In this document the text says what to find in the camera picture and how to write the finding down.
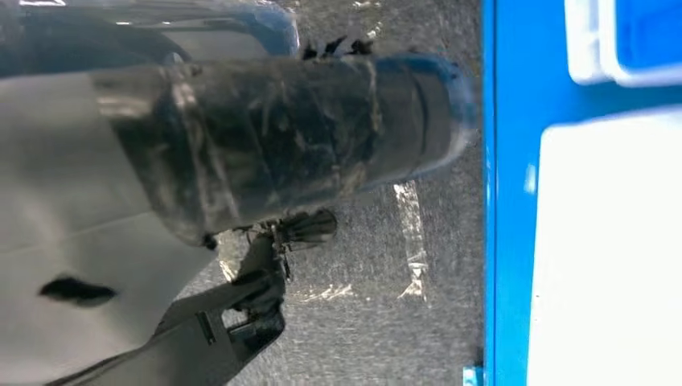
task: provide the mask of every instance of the floor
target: floor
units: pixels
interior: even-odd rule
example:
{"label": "floor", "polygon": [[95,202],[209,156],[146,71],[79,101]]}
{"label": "floor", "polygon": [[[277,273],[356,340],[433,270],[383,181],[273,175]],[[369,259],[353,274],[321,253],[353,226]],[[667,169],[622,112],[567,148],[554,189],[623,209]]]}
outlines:
{"label": "floor", "polygon": [[[447,55],[470,69],[480,100],[478,0],[277,3],[298,15],[302,43],[369,36],[379,53]],[[231,384],[462,384],[462,367],[483,358],[481,149],[479,125],[452,167],[414,184],[427,265],[421,294],[409,289],[411,246],[394,187],[337,203],[336,239],[290,257],[286,332]],[[222,281],[216,262],[188,290]]]}

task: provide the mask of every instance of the black spot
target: black spot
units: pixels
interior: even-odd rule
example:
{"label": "black spot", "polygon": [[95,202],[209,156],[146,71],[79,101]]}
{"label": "black spot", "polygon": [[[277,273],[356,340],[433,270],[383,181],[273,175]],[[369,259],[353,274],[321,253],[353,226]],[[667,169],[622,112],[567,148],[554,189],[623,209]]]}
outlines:
{"label": "black spot", "polygon": [[351,51],[348,52],[348,55],[371,55],[373,44],[374,40],[356,40],[351,44]]}
{"label": "black spot", "polygon": [[302,60],[310,60],[313,58],[316,58],[318,55],[318,52],[313,49],[313,46],[310,45],[310,42],[306,44],[306,47],[303,48],[303,55],[301,55]]}
{"label": "black spot", "polygon": [[203,237],[203,246],[211,249],[212,251],[215,251],[216,248],[218,248],[218,241],[216,240],[215,237],[211,235],[205,235]]}
{"label": "black spot", "polygon": [[50,281],[38,295],[56,302],[69,302],[80,307],[101,306],[117,295],[113,289],[89,284],[74,277],[62,276]]}
{"label": "black spot", "polygon": [[324,47],[323,58],[333,56],[336,53],[336,49],[339,48],[339,46],[341,45],[341,43],[343,43],[345,39],[346,36],[342,36],[333,42],[327,43],[327,45]]}

